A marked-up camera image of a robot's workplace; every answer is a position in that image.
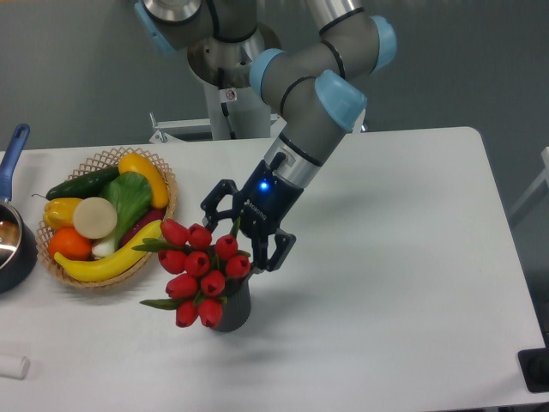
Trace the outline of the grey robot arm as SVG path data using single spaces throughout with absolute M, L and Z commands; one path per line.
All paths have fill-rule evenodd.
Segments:
M 395 57 L 395 30 L 359 1 L 308 4 L 320 40 L 288 53 L 267 45 L 253 1 L 139 1 L 135 12 L 163 53 L 198 57 L 195 73 L 219 88 L 250 87 L 284 121 L 242 188 L 223 180 L 202 202 L 207 228 L 238 221 L 252 269 L 280 268 L 294 245 L 281 221 L 364 111 L 352 85 Z

